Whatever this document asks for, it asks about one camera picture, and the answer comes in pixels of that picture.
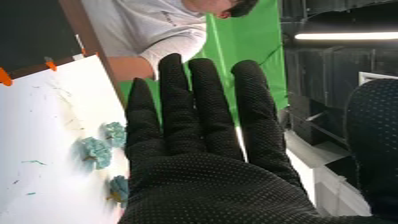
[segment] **hand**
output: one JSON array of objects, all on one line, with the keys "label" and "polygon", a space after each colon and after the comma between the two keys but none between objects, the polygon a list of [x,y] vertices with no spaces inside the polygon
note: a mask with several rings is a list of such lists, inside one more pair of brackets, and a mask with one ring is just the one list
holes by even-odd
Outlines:
[{"label": "hand", "polygon": [[108,57],[108,64],[118,82],[134,78],[154,78],[152,66],[142,57]]},{"label": "hand", "polygon": [[321,218],[285,156],[264,74],[252,61],[232,68],[246,160],[223,90],[209,60],[159,62],[161,118],[145,82],[133,82],[127,118],[129,201],[120,224],[385,223]]}]

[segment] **green mark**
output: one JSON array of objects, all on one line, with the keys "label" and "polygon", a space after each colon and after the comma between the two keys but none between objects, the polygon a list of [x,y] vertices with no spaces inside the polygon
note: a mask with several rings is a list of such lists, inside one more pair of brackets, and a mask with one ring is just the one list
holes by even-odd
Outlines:
[{"label": "green mark", "polygon": [[38,165],[46,166],[46,163],[42,163],[38,160],[21,161],[21,163],[37,163]]}]

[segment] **white shirt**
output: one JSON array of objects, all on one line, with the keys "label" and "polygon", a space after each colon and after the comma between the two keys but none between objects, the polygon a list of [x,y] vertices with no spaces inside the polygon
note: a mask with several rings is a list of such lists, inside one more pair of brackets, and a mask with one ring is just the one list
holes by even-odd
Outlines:
[{"label": "white shirt", "polygon": [[186,61],[205,42],[204,14],[188,11],[181,0],[81,0],[108,57],[158,61],[179,53]]}]

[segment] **orange tape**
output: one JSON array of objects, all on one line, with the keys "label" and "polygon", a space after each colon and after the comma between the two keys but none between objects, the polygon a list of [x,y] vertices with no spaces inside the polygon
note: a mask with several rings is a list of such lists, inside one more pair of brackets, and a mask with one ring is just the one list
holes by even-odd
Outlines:
[{"label": "orange tape", "polygon": [[53,71],[56,71],[56,65],[53,64],[53,61],[46,62],[46,66]]},{"label": "orange tape", "polygon": [[12,86],[12,79],[1,67],[0,67],[0,82],[3,83],[5,86]]}]

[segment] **orange clip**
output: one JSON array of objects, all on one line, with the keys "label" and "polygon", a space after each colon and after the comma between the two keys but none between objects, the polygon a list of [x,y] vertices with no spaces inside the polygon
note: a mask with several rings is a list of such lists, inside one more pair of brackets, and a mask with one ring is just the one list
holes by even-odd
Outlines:
[{"label": "orange clip", "polygon": [[1,67],[0,67],[0,82],[3,83],[5,86],[12,86],[12,79]]},{"label": "orange clip", "polygon": [[49,68],[53,71],[56,71],[56,65],[54,65],[54,63],[53,63],[53,59],[51,59],[49,57],[44,57],[44,59],[46,59],[46,66],[47,66],[47,68]]}]

